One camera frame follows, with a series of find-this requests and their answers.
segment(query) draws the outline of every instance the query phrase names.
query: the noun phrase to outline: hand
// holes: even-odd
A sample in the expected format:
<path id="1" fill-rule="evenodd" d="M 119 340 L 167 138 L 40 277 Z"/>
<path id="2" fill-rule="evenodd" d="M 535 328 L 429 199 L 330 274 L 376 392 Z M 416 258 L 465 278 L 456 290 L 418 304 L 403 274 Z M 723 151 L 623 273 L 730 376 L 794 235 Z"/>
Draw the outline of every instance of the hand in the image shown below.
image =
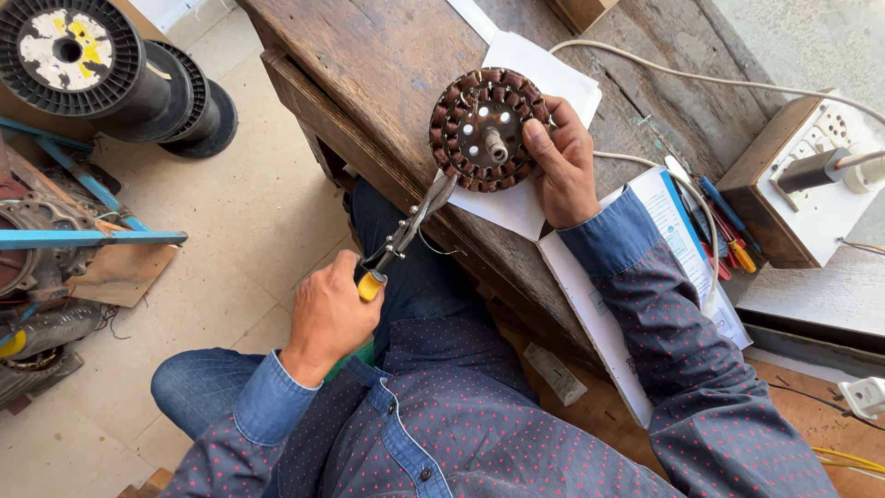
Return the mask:
<path id="1" fill-rule="evenodd" d="M 522 139 L 543 170 L 535 178 L 541 209 L 553 228 L 567 229 L 601 211 L 593 181 L 593 138 L 565 99 L 544 98 L 559 128 L 549 136 L 539 120 L 528 120 Z"/>
<path id="2" fill-rule="evenodd" d="M 298 384 L 316 387 L 338 360 L 353 353 L 381 319 L 384 288 L 370 303 L 359 298 L 353 270 L 359 256 L 343 250 L 298 286 L 289 343 L 280 363 Z"/>

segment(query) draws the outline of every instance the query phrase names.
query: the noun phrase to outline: shirt cuff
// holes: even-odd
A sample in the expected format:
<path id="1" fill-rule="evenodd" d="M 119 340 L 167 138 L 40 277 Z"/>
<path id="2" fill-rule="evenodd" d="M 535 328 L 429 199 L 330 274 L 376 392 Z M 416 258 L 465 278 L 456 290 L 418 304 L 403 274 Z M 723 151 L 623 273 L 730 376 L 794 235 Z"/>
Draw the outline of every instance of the shirt cuff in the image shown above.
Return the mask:
<path id="1" fill-rule="evenodd" d="M 661 238 L 632 188 L 584 223 L 558 232 L 590 276 L 621 273 L 639 262 Z"/>
<path id="2" fill-rule="evenodd" d="M 258 365 L 234 408 L 234 421 L 245 438 L 257 445 L 280 444 L 301 420 L 322 384 L 309 389 L 282 368 L 278 350 Z"/>

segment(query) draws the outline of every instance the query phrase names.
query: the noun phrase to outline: manual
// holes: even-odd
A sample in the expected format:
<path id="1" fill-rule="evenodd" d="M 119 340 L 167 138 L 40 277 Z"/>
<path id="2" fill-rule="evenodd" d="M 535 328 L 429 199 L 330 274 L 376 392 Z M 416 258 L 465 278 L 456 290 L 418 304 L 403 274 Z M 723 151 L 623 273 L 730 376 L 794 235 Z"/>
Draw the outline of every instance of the manual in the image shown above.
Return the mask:
<path id="1" fill-rule="evenodd" d="M 666 167 L 654 167 L 634 178 L 629 185 L 645 205 L 661 236 L 685 269 L 686 275 L 697 289 L 703 308 L 712 288 L 712 266 L 701 248 L 697 233 L 689 222 Z M 602 199 L 600 206 L 609 206 L 621 192 L 622 190 L 618 190 Z M 587 272 L 556 231 L 542 238 L 537 245 L 581 321 L 581 326 L 593 342 L 593 347 L 605 363 L 634 420 L 648 428 L 654 407 L 639 383 L 633 358 L 624 343 L 624 335 L 606 307 L 602 294 L 590 282 Z M 716 323 L 719 333 L 730 338 L 741 349 L 749 346 L 752 341 L 719 283 L 713 303 L 710 318 Z"/>

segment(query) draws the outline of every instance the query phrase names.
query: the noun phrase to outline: pliers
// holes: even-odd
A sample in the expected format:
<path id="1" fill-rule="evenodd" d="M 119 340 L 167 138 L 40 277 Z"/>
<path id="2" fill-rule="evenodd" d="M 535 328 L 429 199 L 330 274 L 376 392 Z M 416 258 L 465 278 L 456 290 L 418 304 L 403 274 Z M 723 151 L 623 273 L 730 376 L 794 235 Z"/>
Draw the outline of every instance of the pliers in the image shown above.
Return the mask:
<path id="1" fill-rule="evenodd" d="M 375 295 L 387 283 L 384 269 L 394 261 L 394 257 L 400 260 L 405 258 L 405 247 L 421 229 L 421 223 L 449 202 L 457 182 L 456 175 L 437 178 L 430 186 L 424 199 L 417 206 L 409 208 L 411 216 L 399 221 L 399 228 L 393 235 L 387 236 L 384 245 L 375 254 L 359 260 L 353 272 L 353 281 L 357 285 L 359 298 L 363 302 L 375 299 Z"/>

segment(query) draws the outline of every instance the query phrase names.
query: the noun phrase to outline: white plug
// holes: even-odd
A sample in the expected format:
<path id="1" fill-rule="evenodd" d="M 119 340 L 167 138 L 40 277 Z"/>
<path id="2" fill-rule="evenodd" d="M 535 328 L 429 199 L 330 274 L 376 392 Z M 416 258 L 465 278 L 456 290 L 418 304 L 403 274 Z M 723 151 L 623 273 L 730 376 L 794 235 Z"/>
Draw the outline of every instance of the white plug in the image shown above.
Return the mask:
<path id="1" fill-rule="evenodd" d="M 852 155 L 881 151 L 878 144 L 862 142 L 848 149 Z M 869 160 L 849 168 L 844 177 L 845 185 L 856 194 L 878 192 L 885 188 L 885 158 Z"/>
<path id="2" fill-rule="evenodd" d="M 867 420 L 876 420 L 885 411 L 885 378 L 868 377 L 857 382 L 840 382 L 839 391 L 854 413 Z"/>

